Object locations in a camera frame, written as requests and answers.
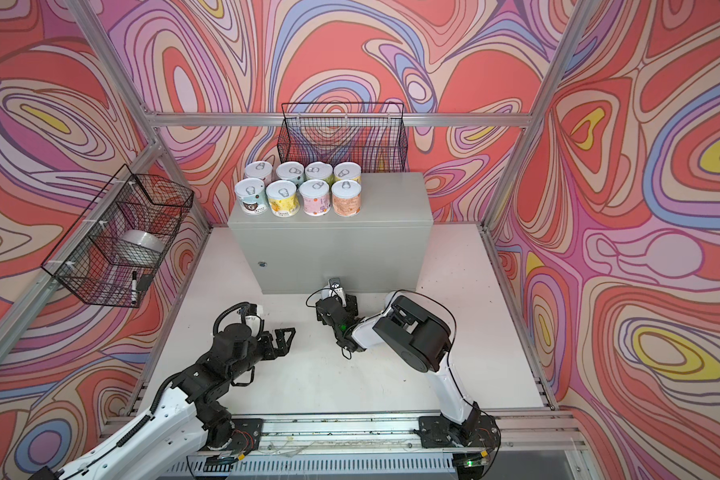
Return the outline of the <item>pink label can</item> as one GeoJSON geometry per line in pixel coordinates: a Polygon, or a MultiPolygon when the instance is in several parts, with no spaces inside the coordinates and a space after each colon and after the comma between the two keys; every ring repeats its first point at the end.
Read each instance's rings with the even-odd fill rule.
{"type": "Polygon", "coordinates": [[[245,166],[244,175],[246,178],[258,179],[269,185],[274,179],[274,167],[267,161],[254,161],[245,166]]]}
{"type": "Polygon", "coordinates": [[[306,215],[322,216],[331,210],[331,187],[324,180],[308,180],[299,187],[306,215]]]}

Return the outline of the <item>orange label can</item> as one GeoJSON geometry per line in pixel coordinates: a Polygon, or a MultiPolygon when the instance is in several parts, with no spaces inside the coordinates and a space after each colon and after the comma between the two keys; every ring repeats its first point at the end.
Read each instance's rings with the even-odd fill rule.
{"type": "Polygon", "coordinates": [[[362,187],[355,180],[339,180],[331,188],[332,206],[335,213],[342,217],[351,217],[361,210],[362,187]]]}

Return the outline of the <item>yellow label can front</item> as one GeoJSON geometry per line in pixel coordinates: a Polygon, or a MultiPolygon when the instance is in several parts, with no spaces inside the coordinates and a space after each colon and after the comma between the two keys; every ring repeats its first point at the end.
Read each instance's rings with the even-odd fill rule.
{"type": "Polygon", "coordinates": [[[289,218],[300,211],[298,187],[291,181],[273,181],[266,187],[270,210],[279,218],[289,218]]]}

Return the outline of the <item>yellow label can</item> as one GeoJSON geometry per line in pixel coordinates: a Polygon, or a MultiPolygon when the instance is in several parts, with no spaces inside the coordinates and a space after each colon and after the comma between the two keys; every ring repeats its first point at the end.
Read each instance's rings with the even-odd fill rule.
{"type": "Polygon", "coordinates": [[[300,211],[298,187],[291,181],[273,181],[266,187],[270,210],[279,218],[289,218],[300,211]]]}
{"type": "Polygon", "coordinates": [[[360,183],[362,168],[354,162],[342,162],[333,168],[333,175],[336,181],[352,180],[360,183]]]}

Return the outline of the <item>green label can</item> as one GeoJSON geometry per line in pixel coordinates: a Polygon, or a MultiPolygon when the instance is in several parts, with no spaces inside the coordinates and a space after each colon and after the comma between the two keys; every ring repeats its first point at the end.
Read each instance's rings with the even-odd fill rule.
{"type": "Polygon", "coordinates": [[[308,180],[322,180],[331,186],[335,182],[333,166],[325,162],[312,162],[304,168],[308,180]]]}

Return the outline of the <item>brown label can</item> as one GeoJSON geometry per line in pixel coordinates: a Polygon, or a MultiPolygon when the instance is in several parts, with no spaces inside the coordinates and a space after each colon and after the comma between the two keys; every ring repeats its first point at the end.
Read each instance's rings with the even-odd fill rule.
{"type": "Polygon", "coordinates": [[[279,180],[289,181],[297,187],[306,181],[304,166],[295,161],[281,163],[276,168],[276,174],[279,180]]]}
{"type": "Polygon", "coordinates": [[[261,215],[268,210],[266,186],[257,178],[244,178],[234,186],[241,210],[248,215],[261,215]]]}

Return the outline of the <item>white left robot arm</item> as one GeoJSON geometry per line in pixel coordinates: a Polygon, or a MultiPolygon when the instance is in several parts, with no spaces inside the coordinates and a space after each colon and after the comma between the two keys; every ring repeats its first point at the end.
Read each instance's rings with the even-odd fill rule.
{"type": "Polygon", "coordinates": [[[286,356],[296,329],[262,331],[244,323],[213,333],[211,348],[195,363],[169,376],[150,406],[99,446],[66,465],[48,466],[33,479],[156,479],[178,458],[199,450],[228,451],[239,461],[255,446],[236,427],[219,399],[253,375],[261,361],[286,356]]]}

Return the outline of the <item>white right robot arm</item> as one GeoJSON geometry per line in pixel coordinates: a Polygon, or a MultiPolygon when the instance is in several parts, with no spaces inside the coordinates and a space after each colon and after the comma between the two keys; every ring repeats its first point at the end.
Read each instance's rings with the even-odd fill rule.
{"type": "Polygon", "coordinates": [[[450,353],[456,325],[447,324],[417,303],[417,295],[412,290],[393,291],[379,313],[360,317],[355,296],[326,289],[311,307],[317,320],[332,329],[347,358],[385,345],[427,377],[439,401],[440,414],[419,419],[415,433],[423,447],[473,446],[480,440],[483,411],[466,395],[452,369],[450,353]]]}

